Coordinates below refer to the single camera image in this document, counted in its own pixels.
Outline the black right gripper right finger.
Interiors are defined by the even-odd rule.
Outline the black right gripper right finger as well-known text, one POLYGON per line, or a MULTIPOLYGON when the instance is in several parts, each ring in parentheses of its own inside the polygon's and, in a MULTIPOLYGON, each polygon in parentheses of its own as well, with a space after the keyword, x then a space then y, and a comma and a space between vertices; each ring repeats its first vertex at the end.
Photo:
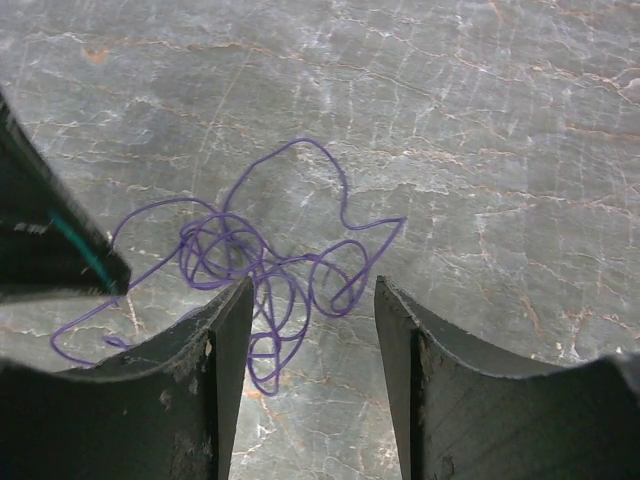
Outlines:
POLYGON ((488 343, 376 282, 405 479, 635 479, 639 357, 563 368, 488 343))

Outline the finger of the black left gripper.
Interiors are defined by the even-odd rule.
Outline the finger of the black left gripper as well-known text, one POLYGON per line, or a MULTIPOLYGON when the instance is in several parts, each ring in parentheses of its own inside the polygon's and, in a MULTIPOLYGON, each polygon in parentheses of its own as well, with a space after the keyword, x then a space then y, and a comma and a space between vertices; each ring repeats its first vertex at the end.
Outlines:
POLYGON ((1 100, 1 301, 123 296, 131 268, 1 100))

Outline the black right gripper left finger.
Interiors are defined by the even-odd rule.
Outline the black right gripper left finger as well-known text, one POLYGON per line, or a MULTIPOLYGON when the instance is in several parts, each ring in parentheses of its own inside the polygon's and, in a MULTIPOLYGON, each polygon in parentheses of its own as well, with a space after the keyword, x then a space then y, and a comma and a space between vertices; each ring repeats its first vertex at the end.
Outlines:
POLYGON ((1 362, 5 479, 225 479, 253 316, 242 279, 88 369, 1 362))

